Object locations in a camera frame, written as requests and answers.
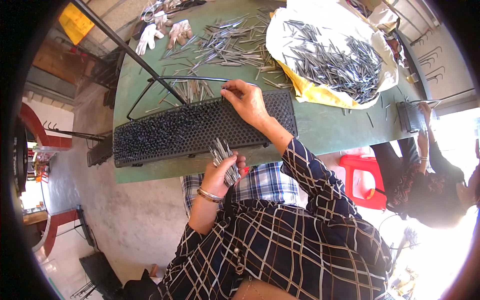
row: red plastic stool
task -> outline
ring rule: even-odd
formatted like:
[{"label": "red plastic stool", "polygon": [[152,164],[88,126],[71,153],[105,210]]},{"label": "red plastic stool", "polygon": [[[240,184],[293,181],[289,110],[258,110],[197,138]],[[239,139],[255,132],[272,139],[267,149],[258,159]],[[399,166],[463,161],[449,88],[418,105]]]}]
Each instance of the red plastic stool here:
[{"label": "red plastic stool", "polygon": [[375,187],[382,191],[385,190],[380,168],[374,156],[369,154],[347,154],[340,159],[340,166],[344,167],[346,171],[345,194],[347,194],[356,205],[371,209],[386,209],[386,196],[375,189],[370,189],[364,198],[358,198],[353,195],[353,172],[355,170],[370,172],[375,179]]}]

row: bracelet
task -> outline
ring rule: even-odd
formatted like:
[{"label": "bracelet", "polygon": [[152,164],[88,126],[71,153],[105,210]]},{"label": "bracelet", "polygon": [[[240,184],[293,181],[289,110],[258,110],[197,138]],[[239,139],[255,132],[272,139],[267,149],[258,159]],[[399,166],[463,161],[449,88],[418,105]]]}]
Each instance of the bracelet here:
[{"label": "bracelet", "polygon": [[214,203],[222,203],[223,202],[223,198],[220,198],[218,196],[210,194],[209,192],[205,192],[202,188],[197,189],[197,194],[199,194],[199,196],[204,197],[206,200],[208,200],[210,202],[214,202]]}]

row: woman's right hand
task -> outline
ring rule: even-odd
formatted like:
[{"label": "woman's right hand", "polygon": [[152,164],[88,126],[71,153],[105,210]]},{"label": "woman's right hand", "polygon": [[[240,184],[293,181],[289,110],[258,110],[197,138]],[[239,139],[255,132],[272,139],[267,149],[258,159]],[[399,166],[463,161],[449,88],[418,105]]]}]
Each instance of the woman's right hand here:
[{"label": "woman's right hand", "polygon": [[427,102],[420,102],[419,109],[423,112],[423,117],[425,118],[425,124],[430,126],[430,119],[432,118],[432,108],[428,106]]},{"label": "woman's right hand", "polygon": [[253,127],[259,129],[270,119],[260,88],[236,79],[225,82],[220,93],[233,105],[240,117]]}]

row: black patterned shirt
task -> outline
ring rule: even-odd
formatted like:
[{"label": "black patterned shirt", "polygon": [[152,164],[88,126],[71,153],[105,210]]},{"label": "black patterned shirt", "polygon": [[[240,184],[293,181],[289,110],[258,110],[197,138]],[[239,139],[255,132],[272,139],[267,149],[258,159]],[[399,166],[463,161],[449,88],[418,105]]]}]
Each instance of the black patterned shirt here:
[{"label": "black patterned shirt", "polygon": [[246,276],[299,299],[382,299],[388,246],[335,177],[293,139],[283,172],[307,192],[306,209],[261,199],[232,203],[212,230],[187,224],[158,290],[162,299],[230,299]]}]

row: wooden plank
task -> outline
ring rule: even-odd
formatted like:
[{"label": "wooden plank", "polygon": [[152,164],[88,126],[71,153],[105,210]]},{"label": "wooden plank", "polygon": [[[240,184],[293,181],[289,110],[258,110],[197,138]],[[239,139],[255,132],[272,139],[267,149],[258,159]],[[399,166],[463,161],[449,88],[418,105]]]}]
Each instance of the wooden plank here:
[{"label": "wooden plank", "polygon": [[38,213],[25,215],[24,216],[24,224],[26,226],[28,226],[28,225],[35,224],[35,223],[38,223],[38,222],[41,222],[41,221],[45,221],[46,219],[48,219],[48,213],[47,213],[46,210],[44,210],[44,211],[41,211],[41,212],[38,212]]},{"label": "wooden plank", "polygon": [[60,44],[44,40],[33,65],[71,84],[78,85],[88,58],[69,52]]}]

